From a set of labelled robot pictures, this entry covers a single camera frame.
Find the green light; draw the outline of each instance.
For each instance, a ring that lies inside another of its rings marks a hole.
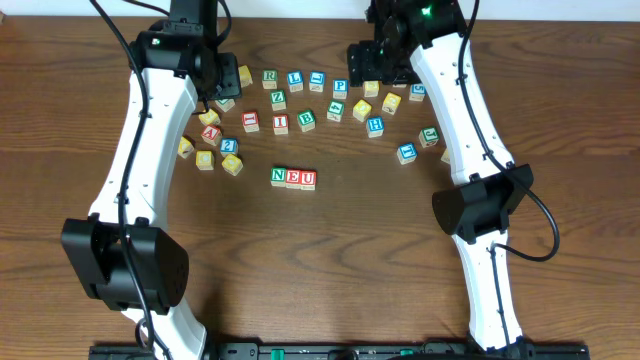
[[[422,8],[422,15],[431,16],[431,6],[426,7],[426,8]]]

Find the white wall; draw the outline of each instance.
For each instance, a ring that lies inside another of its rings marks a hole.
[[[169,9],[170,0],[146,0]],[[362,19],[369,0],[227,0],[232,16]],[[470,14],[473,0],[460,0]],[[119,0],[102,0],[114,16],[153,15]],[[0,0],[8,15],[95,15],[88,0]],[[481,19],[640,21],[640,0],[482,0]]]

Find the green block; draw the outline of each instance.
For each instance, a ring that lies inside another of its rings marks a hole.
[[[438,140],[440,136],[438,136],[438,130],[434,127],[422,129],[422,136],[427,141]]]
[[[287,169],[285,168],[272,168],[271,169],[271,181],[284,182]]]
[[[278,80],[278,71],[277,70],[265,70],[262,73],[262,80],[264,80],[264,81],[277,81]]]
[[[285,101],[286,101],[286,97],[284,96],[284,90],[274,90],[271,92],[272,104],[278,104]]]
[[[271,350],[271,360],[284,360],[284,350]]]
[[[328,111],[332,114],[342,115],[342,113],[344,113],[344,103],[340,101],[331,100]]]
[[[311,110],[307,110],[298,114],[298,122],[300,123],[300,125],[309,125],[313,122],[316,122],[316,118],[313,116]]]

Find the wood surface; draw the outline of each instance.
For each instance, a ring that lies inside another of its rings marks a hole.
[[[116,19],[131,41],[152,19]],[[382,113],[380,138],[350,114],[329,122],[323,94],[289,94],[290,119],[317,127],[275,136],[261,71],[347,76],[345,50],[372,37],[363,21],[234,20],[222,46],[254,84],[228,113],[244,169],[201,172],[177,159],[170,234],[190,254],[189,303],[214,332],[264,342],[421,342],[464,337],[469,304],[460,257],[436,224],[431,194],[451,187],[444,145],[401,166],[395,152],[436,119],[428,99]],[[559,254],[509,257],[513,300],[528,337],[578,341],[593,359],[640,353],[640,24],[478,23],[473,55],[496,128],[562,233]],[[105,180],[124,122],[129,71],[98,18],[11,17],[0,27],[0,358],[86,359],[96,342],[133,341],[133,324],[84,294],[60,245]],[[242,111],[257,110],[246,134]],[[199,139],[193,117],[187,135]],[[196,149],[210,149],[197,141]],[[316,191],[272,188],[274,165],[318,171]],[[524,201],[512,245],[544,254],[546,220]]]

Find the letter cube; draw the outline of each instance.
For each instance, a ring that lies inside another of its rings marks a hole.
[[[224,169],[224,171],[233,176],[238,175],[243,167],[244,165],[242,165],[242,160],[238,159],[238,157],[233,154],[227,155],[224,161],[222,161],[222,168]]]
[[[285,187],[284,179],[286,175],[287,175],[287,169],[272,168],[271,169],[271,186]]]
[[[378,91],[380,91],[379,81],[365,81],[364,82],[364,97],[376,97]]]
[[[204,126],[211,125],[211,124],[213,125],[220,124],[220,116],[218,116],[218,113],[213,111],[213,109],[209,109],[209,111],[206,114],[198,115],[198,118],[200,119],[200,122]]]
[[[196,152],[196,166],[200,170],[213,170],[213,153],[211,151]]]
[[[287,170],[284,186],[287,189],[300,189],[300,170]]]
[[[340,121],[344,113],[344,103],[331,100],[329,109],[327,109],[327,120]]]
[[[408,164],[416,159],[418,156],[418,152],[416,151],[416,147],[413,146],[412,143],[404,144],[398,148],[398,160],[400,160],[400,164]]]
[[[301,171],[300,172],[300,189],[315,190],[316,180],[317,180],[317,174],[315,171]]]
[[[353,117],[360,120],[360,122],[365,121],[370,113],[371,105],[364,100],[358,101],[356,106],[353,107]]]
[[[262,87],[264,89],[278,88],[278,71],[277,70],[265,70],[262,72]]]
[[[427,90],[422,84],[411,85],[411,95],[409,95],[409,101],[422,101],[427,94]]]
[[[444,150],[444,152],[442,153],[442,157],[440,158],[440,161],[451,165],[451,158],[449,157],[449,149]]]
[[[420,135],[418,135],[418,139],[420,140],[422,147],[425,148],[437,144],[440,136],[438,136],[438,130],[436,130],[436,128],[430,127],[422,129],[420,131]]]
[[[222,142],[220,142],[220,155],[225,158],[228,155],[238,155],[238,140],[222,139]]]
[[[251,71],[249,71],[249,67],[247,65],[242,65],[238,68],[238,75],[240,75],[240,86],[246,87],[253,84]]]
[[[394,93],[388,93],[387,97],[384,98],[384,102],[382,103],[382,111],[389,113],[391,115],[396,113],[398,110],[398,106],[400,106],[400,101],[402,98]]]
[[[312,71],[309,75],[309,90],[315,92],[324,91],[324,78],[325,74],[319,71]]]
[[[304,89],[302,82],[302,72],[294,71],[287,74],[287,82],[289,83],[289,91],[296,92]]]
[[[287,115],[273,116],[273,133],[287,135],[289,133],[289,117]]]
[[[311,110],[306,110],[298,114],[298,124],[302,132],[307,132],[316,128],[316,118]]]
[[[367,120],[367,135],[370,138],[382,136],[384,132],[384,121],[381,117],[375,117]]]
[[[227,112],[227,111],[231,110],[231,108],[235,104],[236,104],[236,102],[233,101],[233,99],[216,100],[216,105],[218,105],[220,110],[222,110],[224,112]]]
[[[271,92],[271,109],[273,111],[287,109],[287,98],[284,96],[284,90],[275,90]]]
[[[246,132],[260,131],[258,113],[255,111],[242,113],[242,126],[244,126],[244,131]]]
[[[347,80],[333,80],[333,98],[346,99],[349,91],[349,82]]]
[[[178,155],[186,159],[193,152],[193,144],[187,140],[184,136],[180,138],[180,145],[178,145]]]
[[[218,146],[221,139],[222,132],[220,132],[219,128],[210,125],[204,128],[204,131],[202,132],[202,140],[204,140],[204,142],[213,146]]]

